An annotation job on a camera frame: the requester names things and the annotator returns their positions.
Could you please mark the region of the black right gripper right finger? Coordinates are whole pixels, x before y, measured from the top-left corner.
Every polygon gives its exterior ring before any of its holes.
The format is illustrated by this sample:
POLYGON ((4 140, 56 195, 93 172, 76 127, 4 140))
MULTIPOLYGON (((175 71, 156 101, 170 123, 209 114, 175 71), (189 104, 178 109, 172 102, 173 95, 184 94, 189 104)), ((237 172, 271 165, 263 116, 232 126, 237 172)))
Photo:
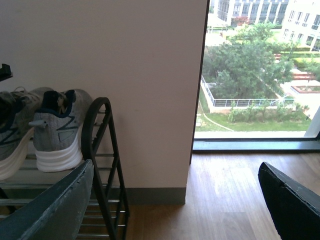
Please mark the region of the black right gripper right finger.
POLYGON ((258 180, 282 240, 320 238, 320 196, 271 164, 263 162, 258 180))

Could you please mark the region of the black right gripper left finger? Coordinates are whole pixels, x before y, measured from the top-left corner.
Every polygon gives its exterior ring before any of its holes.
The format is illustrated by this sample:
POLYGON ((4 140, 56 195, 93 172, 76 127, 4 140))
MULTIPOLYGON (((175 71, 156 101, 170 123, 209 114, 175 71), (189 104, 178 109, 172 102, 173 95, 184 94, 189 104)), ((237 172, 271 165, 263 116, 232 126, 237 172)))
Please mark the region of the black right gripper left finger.
POLYGON ((94 165, 87 159, 0 222, 2 240, 74 240, 91 196, 94 165))

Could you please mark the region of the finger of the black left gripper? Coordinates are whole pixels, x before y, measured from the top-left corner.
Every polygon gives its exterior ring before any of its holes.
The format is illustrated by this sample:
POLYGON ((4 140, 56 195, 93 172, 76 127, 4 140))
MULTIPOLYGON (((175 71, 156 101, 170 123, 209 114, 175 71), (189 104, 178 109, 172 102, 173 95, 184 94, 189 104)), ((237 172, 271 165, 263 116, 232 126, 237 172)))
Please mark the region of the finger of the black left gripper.
POLYGON ((8 64, 2 63, 0 68, 0 81, 5 81, 13 77, 11 67, 8 64))

